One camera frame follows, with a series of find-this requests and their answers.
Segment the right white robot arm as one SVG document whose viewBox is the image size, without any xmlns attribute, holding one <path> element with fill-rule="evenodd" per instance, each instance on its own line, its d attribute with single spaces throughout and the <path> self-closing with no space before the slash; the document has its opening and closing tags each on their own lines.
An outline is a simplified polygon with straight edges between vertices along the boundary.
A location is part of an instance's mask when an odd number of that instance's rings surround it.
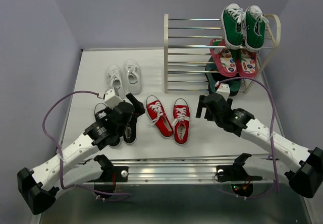
<svg viewBox="0 0 323 224">
<path fill-rule="evenodd" d="M 297 145 L 266 127 L 253 114 L 231 108 L 231 99 L 213 93 L 201 95 L 196 117 L 206 109 L 205 119 L 226 132 L 247 140 L 271 154 L 262 159 L 249 153 L 240 154 L 231 165 L 218 165 L 215 180 L 223 182 L 273 180 L 284 183 L 297 194 L 313 198 L 322 184 L 322 149 Z"/>
</svg>

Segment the white sneaker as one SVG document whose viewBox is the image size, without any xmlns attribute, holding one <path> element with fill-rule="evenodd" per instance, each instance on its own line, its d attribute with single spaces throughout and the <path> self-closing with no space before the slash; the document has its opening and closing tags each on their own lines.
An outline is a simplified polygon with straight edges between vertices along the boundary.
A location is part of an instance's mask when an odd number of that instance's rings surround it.
<svg viewBox="0 0 323 224">
<path fill-rule="evenodd" d="M 111 65 L 106 74 L 106 81 L 109 87 L 115 87 L 120 98 L 125 97 L 125 88 L 122 80 L 121 69 L 117 65 Z"/>
<path fill-rule="evenodd" d="M 125 62 L 126 79 L 128 90 L 133 95 L 138 95 L 142 91 L 141 70 L 139 65 L 134 60 Z"/>
</svg>

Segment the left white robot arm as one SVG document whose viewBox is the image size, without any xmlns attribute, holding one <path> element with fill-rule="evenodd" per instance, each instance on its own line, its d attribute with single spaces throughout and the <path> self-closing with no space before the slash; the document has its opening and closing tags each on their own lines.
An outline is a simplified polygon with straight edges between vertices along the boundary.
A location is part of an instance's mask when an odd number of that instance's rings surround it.
<svg viewBox="0 0 323 224">
<path fill-rule="evenodd" d="M 34 215 L 49 209 L 65 191 L 82 188 L 94 180 L 125 182 L 122 172 L 128 167 L 115 167 L 98 152 L 107 146 L 117 146 L 125 137 L 126 129 L 136 125 L 145 113 L 143 103 L 128 93 L 127 101 L 108 90 L 102 99 L 106 107 L 99 111 L 96 121 L 57 155 L 33 169 L 23 168 L 17 173 L 18 190 Z"/>
</svg>

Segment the black canvas sneaker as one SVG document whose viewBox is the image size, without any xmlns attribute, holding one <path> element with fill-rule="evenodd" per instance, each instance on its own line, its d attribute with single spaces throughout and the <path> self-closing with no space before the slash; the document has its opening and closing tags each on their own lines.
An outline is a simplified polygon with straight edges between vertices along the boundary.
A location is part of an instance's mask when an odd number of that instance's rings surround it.
<svg viewBox="0 0 323 224">
<path fill-rule="evenodd" d="M 128 145 L 131 145 L 136 141 L 136 138 L 137 138 L 136 125 L 137 125 L 137 118 L 133 117 L 125 128 L 123 139 L 125 143 Z"/>
<path fill-rule="evenodd" d="M 106 104 L 105 103 L 97 103 L 94 107 L 94 118 L 95 120 L 99 120 L 103 117 L 106 116 L 106 113 L 104 111 L 104 109 L 106 108 Z M 117 143 L 113 143 L 112 145 L 110 145 L 110 148 L 116 148 L 120 145 L 120 140 L 118 139 Z"/>
</svg>

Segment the red canvas sneaker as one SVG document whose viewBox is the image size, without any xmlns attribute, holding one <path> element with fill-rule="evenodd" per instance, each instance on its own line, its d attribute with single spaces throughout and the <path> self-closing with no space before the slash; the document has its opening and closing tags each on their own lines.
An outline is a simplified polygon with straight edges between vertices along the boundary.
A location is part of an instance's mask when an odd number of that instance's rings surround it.
<svg viewBox="0 0 323 224">
<path fill-rule="evenodd" d="M 174 139 L 178 145 L 184 145 L 188 140 L 190 125 L 190 109 L 183 98 L 178 98 L 173 106 Z"/>
<path fill-rule="evenodd" d="M 155 126 L 164 138 L 171 138 L 174 130 L 161 101 L 156 96 L 150 95 L 147 97 L 145 105 L 150 124 Z"/>
</svg>

